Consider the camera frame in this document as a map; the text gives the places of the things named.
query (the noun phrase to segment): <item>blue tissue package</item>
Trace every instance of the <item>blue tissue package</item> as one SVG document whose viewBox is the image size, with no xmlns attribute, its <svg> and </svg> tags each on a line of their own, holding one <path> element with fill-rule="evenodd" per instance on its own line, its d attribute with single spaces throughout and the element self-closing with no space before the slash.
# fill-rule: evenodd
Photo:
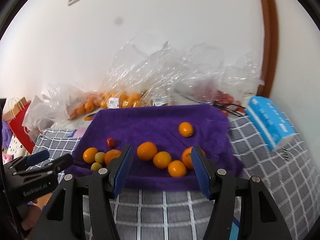
<svg viewBox="0 0 320 240">
<path fill-rule="evenodd" d="M 261 133 L 269 149 L 278 150 L 285 146 L 296 133 L 283 113 L 269 98 L 253 96 L 246 114 Z"/>
</svg>

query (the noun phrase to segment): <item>wooden trim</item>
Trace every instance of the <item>wooden trim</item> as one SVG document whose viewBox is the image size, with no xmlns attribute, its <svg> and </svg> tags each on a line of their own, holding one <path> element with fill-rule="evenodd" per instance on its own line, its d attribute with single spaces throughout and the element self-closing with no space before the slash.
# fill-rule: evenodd
<svg viewBox="0 0 320 240">
<path fill-rule="evenodd" d="M 259 86 L 257 96 L 269 97 L 276 73 L 278 58 L 278 15 L 275 0 L 261 0 L 264 21 L 264 50 L 261 79 L 264 86 Z"/>
</svg>

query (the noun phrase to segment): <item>metal screw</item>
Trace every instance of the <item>metal screw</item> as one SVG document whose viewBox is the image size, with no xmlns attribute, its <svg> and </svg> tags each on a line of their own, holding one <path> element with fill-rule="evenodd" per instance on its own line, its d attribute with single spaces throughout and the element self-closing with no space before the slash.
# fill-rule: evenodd
<svg viewBox="0 0 320 240">
<path fill-rule="evenodd" d="M 253 182 L 260 182 L 260 178 L 258 176 L 253 176 L 252 181 Z"/>
<path fill-rule="evenodd" d="M 101 168 L 98 172 L 99 174 L 106 174 L 108 170 L 106 168 Z"/>
<path fill-rule="evenodd" d="M 218 169 L 217 173 L 220 174 L 220 175 L 226 175 L 227 174 L 226 170 L 224 170 L 224 169 Z"/>
<path fill-rule="evenodd" d="M 72 175 L 71 174 L 67 174 L 66 176 L 64 176 L 65 180 L 71 180 L 72 179 Z"/>
</svg>

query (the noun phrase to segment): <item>white wall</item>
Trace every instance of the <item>white wall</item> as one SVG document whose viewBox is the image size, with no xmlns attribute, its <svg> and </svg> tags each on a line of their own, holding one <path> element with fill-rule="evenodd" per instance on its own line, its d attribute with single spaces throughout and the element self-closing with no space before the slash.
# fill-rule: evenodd
<svg viewBox="0 0 320 240">
<path fill-rule="evenodd" d="M 115 24 L 121 17 L 122 25 Z M 0 41 L 0 97 L 27 96 L 48 83 L 97 89 L 115 53 L 137 31 L 177 48 L 209 41 L 233 63 L 261 57 L 260 0 L 28 0 Z"/>
<path fill-rule="evenodd" d="M 320 166 L 320 32 L 297 0 L 276 0 L 279 58 L 271 99 L 290 117 Z"/>
</svg>

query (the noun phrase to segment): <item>barcode label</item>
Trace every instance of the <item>barcode label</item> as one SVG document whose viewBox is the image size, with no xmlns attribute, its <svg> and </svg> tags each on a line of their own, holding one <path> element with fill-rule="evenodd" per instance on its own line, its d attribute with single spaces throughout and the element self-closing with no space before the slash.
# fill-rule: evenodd
<svg viewBox="0 0 320 240">
<path fill-rule="evenodd" d="M 163 106 L 168 103 L 165 99 L 162 98 L 153 98 L 152 101 L 155 106 Z"/>
<path fill-rule="evenodd" d="M 280 123 L 279 124 L 281 129 L 284 131 L 284 132 L 288 132 L 287 128 L 285 127 L 285 125 L 283 123 Z"/>
<path fill-rule="evenodd" d="M 119 108 L 119 98 L 110 98 L 108 102 L 108 108 Z"/>
</svg>

